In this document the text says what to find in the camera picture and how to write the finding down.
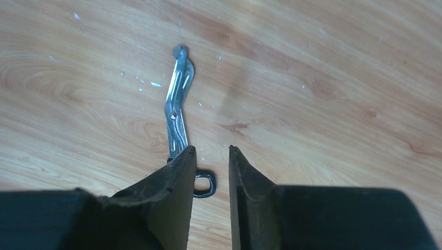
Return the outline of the black handled scissors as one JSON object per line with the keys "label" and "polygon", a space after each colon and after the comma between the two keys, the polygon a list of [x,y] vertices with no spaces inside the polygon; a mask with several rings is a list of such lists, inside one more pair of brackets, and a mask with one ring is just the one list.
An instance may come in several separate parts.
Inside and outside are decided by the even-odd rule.
{"label": "black handled scissors", "polygon": [[172,49],[171,54],[176,62],[164,106],[168,161],[175,159],[189,145],[182,108],[194,78],[194,66],[188,58],[188,49],[179,44]]}

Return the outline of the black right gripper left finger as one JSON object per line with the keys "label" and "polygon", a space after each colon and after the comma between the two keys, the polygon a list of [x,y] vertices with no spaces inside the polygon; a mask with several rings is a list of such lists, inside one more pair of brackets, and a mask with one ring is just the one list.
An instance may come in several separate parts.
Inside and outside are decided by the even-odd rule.
{"label": "black right gripper left finger", "polygon": [[197,154],[113,196],[86,190],[1,192],[1,249],[186,249]]}

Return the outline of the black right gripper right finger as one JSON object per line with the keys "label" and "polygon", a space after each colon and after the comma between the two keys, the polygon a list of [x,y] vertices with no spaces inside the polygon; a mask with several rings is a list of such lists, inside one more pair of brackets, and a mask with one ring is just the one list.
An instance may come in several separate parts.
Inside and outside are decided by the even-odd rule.
{"label": "black right gripper right finger", "polygon": [[373,187],[278,185],[229,148],[233,249],[437,249],[412,201]]}

